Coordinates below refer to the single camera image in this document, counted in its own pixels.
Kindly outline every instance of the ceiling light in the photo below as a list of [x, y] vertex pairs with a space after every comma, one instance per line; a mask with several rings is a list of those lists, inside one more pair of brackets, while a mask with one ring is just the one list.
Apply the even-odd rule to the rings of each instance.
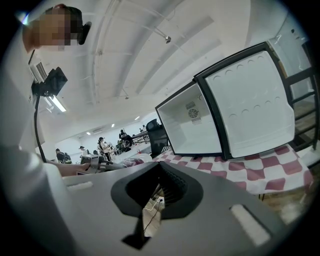
[[64, 106], [61, 105], [61, 103], [56, 98], [56, 96], [53, 96], [53, 99], [51, 97], [49, 97], [49, 98], [57, 106], [57, 108], [61, 110], [61, 112], [65, 112], [66, 111], [66, 109], [64, 108]]

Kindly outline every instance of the person in white shirt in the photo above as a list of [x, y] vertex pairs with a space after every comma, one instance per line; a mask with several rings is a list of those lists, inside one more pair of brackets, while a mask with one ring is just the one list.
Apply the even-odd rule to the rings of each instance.
[[107, 160], [111, 162], [111, 156], [110, 156], [111, 149], [109, 145], [106, 145], [104, 143], [104, 138], [102, 137], [99, 138], [97, 148], [100, 151], [101, 155], [106, 156]]
[[[0, 146], [36, 152], [32, 122], [35, 100], [31, 89], [34, 79], [29, 67], [32, 51], [42, 46], [71, 45], [71, 40], [83, 44], [89, 32], [88, 26], [83, 25], [79, 9], [64, 4], [47, 9], [38, 19], [26, 25], [20, 24], [0, 68], [0, 116], [3, 120], [3, 125], [0, 125]], [[86, 170], [90, 166], [50, 160], [46, 162], [57, 166], [62, 176], [76, 175], [77, 170]]]
[[82, 154], [80, 157], [84, 157], [84, 156], [88, 155], [88, 152], [85, 150], [84, 146], [80, 146], [80, 150], [82, 151]]

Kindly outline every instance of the security camera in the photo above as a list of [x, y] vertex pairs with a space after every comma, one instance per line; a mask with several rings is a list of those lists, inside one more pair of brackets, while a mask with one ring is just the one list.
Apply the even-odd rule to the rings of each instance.
[[170, 36], [166, 36], [165, 37], [165, 43], [169, 44], [171, 42], [171, 37]]

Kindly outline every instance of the chair backrest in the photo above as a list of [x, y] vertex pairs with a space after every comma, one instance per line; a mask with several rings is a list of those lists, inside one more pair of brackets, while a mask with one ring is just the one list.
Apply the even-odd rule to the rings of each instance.
[[157, 119], [154, 119], [147, 123], [146, 130], [150, 139], [152, 157], [161, 154], [164, 147], [168, 146], [168, 137], [165, 129], [162, 125], [157, 123]]

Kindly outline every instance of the ceiling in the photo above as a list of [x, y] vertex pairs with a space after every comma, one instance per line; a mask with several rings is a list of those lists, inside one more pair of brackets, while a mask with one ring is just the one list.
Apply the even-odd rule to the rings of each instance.
[[[34, 12], [58, 2], [46, 1]], [[44, 134], [59, 141], [129, 121], [187, 84], [193, 75], [276, 35], [287, 11], [266, 0], [69, 0], [92, 22], [84, 45], [36, 51], [47, 72], [61, 67], [66, 108], [40, 103]], [[165, 37], [171, 37], [166, 43]]]

